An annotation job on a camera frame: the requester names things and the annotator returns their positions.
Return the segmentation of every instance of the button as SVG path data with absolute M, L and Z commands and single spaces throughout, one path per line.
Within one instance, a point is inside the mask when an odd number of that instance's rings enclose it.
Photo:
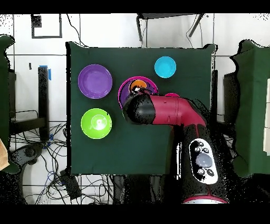
M 207 148 L 203 148 L 202 149 L 205 153 L 209 153 L 209 149 L 207 149 Z
M 198 170 L 198 174 L 204 175 L 204 174 L 205 174 L 205 171 L 204 171 L 203 169 L 199 169 L 199 170 Z
M 198 144 L 199 144 L 200 147 L 204 146 L 204 144 L 202 142 L 198 142 Z
M 196 158 L 196 164 L 203 168 L 209 168 L 212 166 L 212 159 L 209 155 L 205 153 L 200 153 Z
M 210 169 L 207 170 L 207 174 L 209 176 L 214 176 L 214 172 L 212 170 L 210 170 Z

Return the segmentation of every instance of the black chair leg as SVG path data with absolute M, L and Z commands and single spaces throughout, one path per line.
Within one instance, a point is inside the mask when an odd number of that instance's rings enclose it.
M 138 33 L 139 33 L 139 39 L 140 39 L 140 41 L 142 41 L 142 37 L 141 37 L 141 27 L 140 27 L 140 16 L 137 16 L 136 22 L 137 22 L 137 28 L 138 28 Z
M 189 37 L 192 37 L 192 35 L 193 35 L 195 29 L 197 28 L 197 26 L 198 26 L 198 24 L 199 24 L 201 18 L 203 17 L 203 15 L 204 15 L 204 13 L 201 13 L 201 14 L 199 15 L 199 17 L 197 18 L 197 21 L 196 21 L 195 25 L 193 26 L 193 28 L 192 28 L 190 34 L 188 35 Z

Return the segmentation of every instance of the green tablecloth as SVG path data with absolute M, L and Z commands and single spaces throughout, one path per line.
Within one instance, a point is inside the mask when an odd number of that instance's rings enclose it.
M 241 156 L 234 160 L 234 169 L 242 177 L 253 173 L 270 174 L 270 156 L 263 152 L 270 48 L 261 48 L 246 40 L 232 59 L 240 84 L 235 147 Z
M 210 105 L 211 54 L 205 49 L 82 48 L 70 42 L 71 50 L 71 172 L 82 174 L 166 174 L 170 162 L 170 130 L 165 125 L 127 123 L 118 105 L 118 90 L 132 76 L 150 78 L 161 94 L 175 92 L 182 97 Z M 155 74 L 155 61 L 172 57 L 176 73 L 169 79 Z M 113 79 L 110 93 L 102 99 L 89 99 L 78 88 L 80 71 L 90 64 L 106 67 Z M 90 139 L 81 131 L 83 114 L 101 108 L 112 118 L 111 132 L 103 139 Z

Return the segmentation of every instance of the white floor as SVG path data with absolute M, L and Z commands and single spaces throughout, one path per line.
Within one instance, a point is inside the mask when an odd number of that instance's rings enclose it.
M 35 28 L 35 35 L 58 35 L 59 15 L 41 14 L 42 27 Z M 139 47 L 136 14 L 69 14 L 72 25 L 78 30 L 81 41 L 87 46 L 97 47 Z M 186 37 L 192 26 L 195 15 L 160 18 L 148 21 L 149 48 L 191 48 Z M 223 83 L 224 74 L 235 71 L 235 65 L 229 56 L 237 53 L 241 40 L 252 39 L 262 46 L 270 45 L 270 16 L 268 14 L 220 14 L 207 13 L 202 18 L 190 38 L 193 48 L 202 45 L 216 44 L 218 50 L 215 58 L 215 68 L 218 70 L 218 114 L 224 114 Z M 146 27 L 141 21 L 141 30 Z M 32 39 L 30 15 L 0 15 L 0 34 L 12 35 L 15 44 L 6 51 L 12 69 L 17 74 L 16 81 L 16 110 L 38 110 L 37 67 L 48 66 L 51 69 L 49 80 L 50 126 L 65 124 L 66 121 L 66 41 L 79 42 L 76 30 L 70 26 L 66 14 L 62 14 L 61 39 Z M 145 46 L 146 34 L 143 36 Z M 19 113 L 17 119 L 35 117 L 35 112 Z M 65 140 L 62 131 L 55 136 Z M 11 150 L 22 146 L 23 143 L 12 143 Z M 66 148 L 61 148 L 59 154 L 65 155 Z M 47 161 L 47 168 L 52 171 L 52 158 L 44 150 L 42 153 Z M 66 157 L 57 157 L 59 170 L 66 168 Z M 24 195 L 40 194 L 48 178 L 45 162 L 40 157 L 33 166 L 27 166 L 24 174 Z M 90 181 L 100 180 L 100 175 L 82 175 L 79 184 L 84 194 L 103 194 L 99 191 L 101 181 L 93 186 Z M 26 198 L 28 203 L 35 203 L 37 195 Z M 93 200 L 85 198 L 83 204 Z M 44 203 L 63 203 L 62 200 L 46 200 Z

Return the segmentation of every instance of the purple bowl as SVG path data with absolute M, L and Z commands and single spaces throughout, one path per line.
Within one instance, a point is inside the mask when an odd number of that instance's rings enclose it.
M 100 99 L 111 91 L 112 75 L 105 67 L 91 64 L 80 72 L 78 85 L 81 92 L 88 98 Z

